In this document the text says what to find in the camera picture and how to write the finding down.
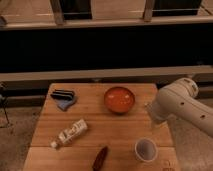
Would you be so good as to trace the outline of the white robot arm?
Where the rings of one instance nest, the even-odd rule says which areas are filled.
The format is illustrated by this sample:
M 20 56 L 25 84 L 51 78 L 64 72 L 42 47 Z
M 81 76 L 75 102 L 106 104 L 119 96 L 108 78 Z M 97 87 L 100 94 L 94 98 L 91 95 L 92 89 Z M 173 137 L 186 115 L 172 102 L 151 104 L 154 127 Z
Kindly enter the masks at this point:
M 195 99 L 198 92 L 198 86 L 192 79 L 178 79 L 158 90 L 154 100 L 147 104 L 147 112 L 156 124 L 163 123 L 170 114 L 174 114 L 213 137 L 213 108 Z

